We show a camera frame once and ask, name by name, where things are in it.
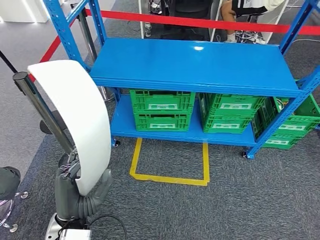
shelf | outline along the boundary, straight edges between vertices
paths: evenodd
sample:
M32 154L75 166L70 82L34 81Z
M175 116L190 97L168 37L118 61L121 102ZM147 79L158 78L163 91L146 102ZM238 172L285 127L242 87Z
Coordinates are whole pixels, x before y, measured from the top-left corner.
M196 100L187 132L136 131L131 100L128 95L122 95L117 104L111 124L111 134L118 137L159 139L180 142L195 142L234 146L254 146L254 133L249 124L242 134L203 133L200 119L200 108Z
M90 75L98 86L297 97L275 45L107 38Z

yellow floor tape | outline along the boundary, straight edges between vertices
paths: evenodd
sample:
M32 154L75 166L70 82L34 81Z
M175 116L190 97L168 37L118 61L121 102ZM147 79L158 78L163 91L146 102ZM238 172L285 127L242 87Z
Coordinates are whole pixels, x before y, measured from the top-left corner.
M135 144L134 153L133 154L132 163L130 168L130 175L137 180L142 181L154 181L160 183L170 183L170 184L186 184L195 186L207 186L210 182L209 175L209 153L208 144L202 144L202 158L203 158L203 179L192 179L192 178L181 178L181 177L171 177L171 176L156 176L148 174L136 173L137 166L138 165L139 155L140 154L141 144L143 139L139 137Z

stacked green crate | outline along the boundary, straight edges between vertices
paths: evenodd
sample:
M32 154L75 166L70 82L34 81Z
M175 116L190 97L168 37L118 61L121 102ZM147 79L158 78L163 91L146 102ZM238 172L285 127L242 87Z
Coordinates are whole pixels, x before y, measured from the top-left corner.
M281 97L266 99L265 103L261 106L252 121L255 137L258 138L278 113L281 112L288 101L288 98ZM263 147L290 149L319 123L320 109L313 96L310 94L294 114L278 127Z
M264 102L263 96L199 93L205 133L242 133Z
M195 92L131 89L137 131L188 131Z

silver stanchion pole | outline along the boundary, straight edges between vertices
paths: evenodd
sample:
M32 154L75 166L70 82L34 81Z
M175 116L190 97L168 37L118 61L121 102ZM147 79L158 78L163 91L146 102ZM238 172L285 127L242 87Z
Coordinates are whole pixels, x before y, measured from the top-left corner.
M83 37L85 38L85 45L87 46L90 55L92 57L92 60L94 62L97 59L97 55L86 17L86 11L84 8L78 14L77 18L80 25L81 31L82 32ZM115 100L115 94L110 89L104 86L98 86L97 88L99 89L100 93L101 93L104 102L109 103Z
M73 146L71 142L58 125L49 107L45 102L35 85L28 76L27 72L17 72L12 78L21 92L28 97L66 154L69 155L73 150Z

curved white panel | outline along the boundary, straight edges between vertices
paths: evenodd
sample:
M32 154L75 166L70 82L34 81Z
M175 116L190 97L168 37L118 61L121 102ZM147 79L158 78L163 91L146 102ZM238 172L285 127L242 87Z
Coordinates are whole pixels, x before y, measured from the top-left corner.
M81 165L81 177L75 181L81 195L87 195L110 159L110 124L103 97L77 61L48 61L28 70L54 104L73 138Z

